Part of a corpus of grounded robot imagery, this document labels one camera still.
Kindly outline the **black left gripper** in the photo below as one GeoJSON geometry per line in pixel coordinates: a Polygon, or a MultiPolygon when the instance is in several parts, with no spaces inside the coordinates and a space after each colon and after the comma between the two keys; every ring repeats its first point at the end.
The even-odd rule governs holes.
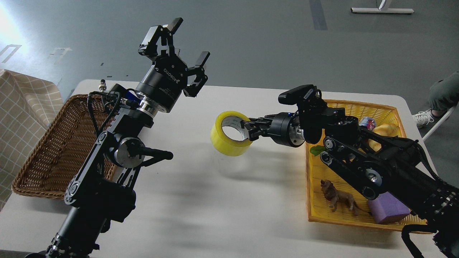
{"type": "Polygon", "coordinates": [[[174,19],[170,24],[157,25],[149,28],[138,53],[151,60],[151,68],[139,82],[136,92],[141,92],[157,103],[160,111],[170,113],[179,95],[196,97],[208,80],[204,65],[210,57],[209,51],[202,51],[193,67],[176,54],[173,35],[179,29],[183,18],[174,19]],[[167,46],[158,53],[158,42],[167,46]],[[188,85],[188,78],[194,76],[194,81],[188,85]]]}

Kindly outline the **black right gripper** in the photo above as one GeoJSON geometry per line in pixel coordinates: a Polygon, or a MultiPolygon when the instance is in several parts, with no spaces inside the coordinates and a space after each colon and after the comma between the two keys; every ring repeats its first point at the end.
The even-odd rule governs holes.
{"type": "Polygon", "coordinates": [[[248,118],[240,122],[248,130],[248,139],[253,142],[259,137],[270,137],[275,143],[289,147],[300,147],[305,140],[297,132],[299,118],[294,113],[281,112],[260,118],[248,118]]]}

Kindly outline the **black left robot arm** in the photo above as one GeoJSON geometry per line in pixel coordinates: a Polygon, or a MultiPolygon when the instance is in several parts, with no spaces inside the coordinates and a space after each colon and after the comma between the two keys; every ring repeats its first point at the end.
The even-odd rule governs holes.
{"type": "Polygon", "coordinates": [[[29,258],[87,258],[99,246],[100,233],[111,221],[123,222],[136,207],[134,185],[140,169],[171,160],[172,152],[148,148],[139,138],[151,128],[158,112],[170,113],[181,93],[196,97],[208,80],[203,51],[193,67],[179,57],[173,36],[182,24],[176,18],[152,26],[139,54],[152,60],[151,68],[135,89],[119,84],[89,93],[87,108],[96,141],[79,172],[70,180],[64,201],[71,210],[44,251],[29,258]]]}

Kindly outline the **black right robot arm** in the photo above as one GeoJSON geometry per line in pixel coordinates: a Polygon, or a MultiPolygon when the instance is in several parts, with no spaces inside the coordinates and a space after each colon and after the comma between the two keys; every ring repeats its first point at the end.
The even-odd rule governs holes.
{"type": "Polygon", "coordinates": [[[278,113],[240,122],[248,139],[270,137],[281,145],[318,143],[324,135],[321,161],[369,200],[389,192],[426,225],[408,224],[402,239],[415,258],[421,258],[411,241],[412,231],[434,233],[433,240],[448,258],[458,257],[458,188],[431,169],[416,140],[380,136],[359,126],[344,108],[331,108],[321,98],[280,98],[297,105],[295,113],[278,113]]]}

